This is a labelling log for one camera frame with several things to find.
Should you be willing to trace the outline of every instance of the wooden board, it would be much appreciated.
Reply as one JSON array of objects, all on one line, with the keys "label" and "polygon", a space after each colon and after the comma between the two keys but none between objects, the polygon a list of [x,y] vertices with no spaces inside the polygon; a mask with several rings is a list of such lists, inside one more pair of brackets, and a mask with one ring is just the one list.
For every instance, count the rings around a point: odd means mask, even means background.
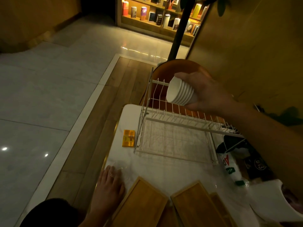
[{"label": "wooden board", "polygon": [[165,206],[157,227],[177,227],[178,220],[176,210],[173,205]]},{"label": "wooden board", "polygon": [[185,227],[228,226],[200,181],[171,195]]},{"label": "wooden board", "polygon": [[226,225],[229,227],[237,227],[237,224],[235,223],[234,219],[230,216],[230,213],[226,209],[226,207],[225,207],[224,203],[222,202],[222,200],[220,199],[219,195],[217,193],[211,193],[209,196],[210,196],[212,202],[214,203],[214,205],[216,206],[217,210],[223,217]]},{"label": "wooden board", "polygon": [[156,227],[168,197],[138,177],[117,210],[110,226]]}]

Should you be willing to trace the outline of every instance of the orange sticky note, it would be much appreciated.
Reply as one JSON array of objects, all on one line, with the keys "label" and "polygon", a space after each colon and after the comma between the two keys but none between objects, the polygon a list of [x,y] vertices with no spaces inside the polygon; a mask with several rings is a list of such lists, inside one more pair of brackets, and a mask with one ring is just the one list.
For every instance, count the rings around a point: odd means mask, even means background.
[{"label": "orange sticky note", "polygon": [[135,139],[134,130],[124,130],[122,146],[134,147],[134,139]]}]

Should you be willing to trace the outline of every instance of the white tile floor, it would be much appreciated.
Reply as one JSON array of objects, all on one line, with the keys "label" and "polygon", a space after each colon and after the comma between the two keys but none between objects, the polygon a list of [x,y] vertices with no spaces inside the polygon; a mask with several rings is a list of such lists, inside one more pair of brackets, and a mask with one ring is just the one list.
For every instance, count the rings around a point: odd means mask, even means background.
[{"label": "white tile floor", "polygon": [[31,50],[0,54],[2,227],[17,222],[114,55],[159,63],[171,45],[88,16]]}]

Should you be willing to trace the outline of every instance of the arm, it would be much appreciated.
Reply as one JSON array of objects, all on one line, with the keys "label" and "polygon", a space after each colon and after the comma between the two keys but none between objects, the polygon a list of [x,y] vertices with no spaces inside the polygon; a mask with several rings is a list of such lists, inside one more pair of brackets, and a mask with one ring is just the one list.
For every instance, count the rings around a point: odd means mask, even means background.
[{"label": "arm", "polygon": [[104,226],[107,219],[116,210],[125,192],[121,181],[121,171],[115,171],[113,166],[107,166],[101,171],[95,188],[91,211],[79,227]]},{"label": "arm", "polygon": [[200,73],[176,73],[189,83],[198,95],[198,102],[186,105],[217,115],[236,127],[255,147],[278,178],[303,201],[303,140],[286,126],[233,100],[217,82]]}]

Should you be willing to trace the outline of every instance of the hand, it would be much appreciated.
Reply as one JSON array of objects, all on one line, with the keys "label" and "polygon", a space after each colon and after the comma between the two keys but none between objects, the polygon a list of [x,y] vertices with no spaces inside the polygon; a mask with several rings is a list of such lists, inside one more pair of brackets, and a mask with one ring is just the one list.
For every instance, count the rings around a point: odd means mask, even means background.
[{"label": "hand", "polygon": [[207,114],[222,116],[227,107],[236,103],[232,95],[213,80],[204,68],[191,74],[179,72],[175,77],[187,82],[195,90],[198,96],[196,103],[187,104],[184,107],[191,111],[202,111]]},{"label": "hand", "polygon": [[107,166],[99,176],[92,198],[91,213],[111,215],[121,202],[124,192],[121,170],[116,171],[114,166]]}]

